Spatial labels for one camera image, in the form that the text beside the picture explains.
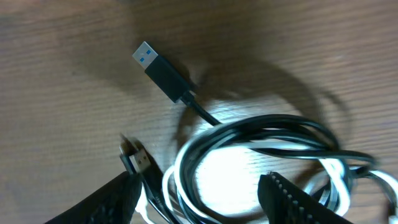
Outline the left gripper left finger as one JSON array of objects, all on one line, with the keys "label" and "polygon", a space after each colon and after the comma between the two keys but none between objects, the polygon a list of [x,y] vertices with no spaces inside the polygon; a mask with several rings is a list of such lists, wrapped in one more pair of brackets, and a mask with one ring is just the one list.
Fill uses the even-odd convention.
[{"label": "left gripper left finger", "polygon": [[125,171],[46,224],[129,224],[141,189],[140,175]]}]

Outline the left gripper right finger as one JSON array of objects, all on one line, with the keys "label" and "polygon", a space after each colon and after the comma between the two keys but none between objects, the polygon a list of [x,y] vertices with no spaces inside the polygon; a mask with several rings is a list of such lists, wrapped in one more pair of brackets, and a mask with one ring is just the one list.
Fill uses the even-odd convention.
[{"label": "left gripper right finger", "polygon": [[277,172],[260,176],[257,197],[270,224],[351,224]]}]

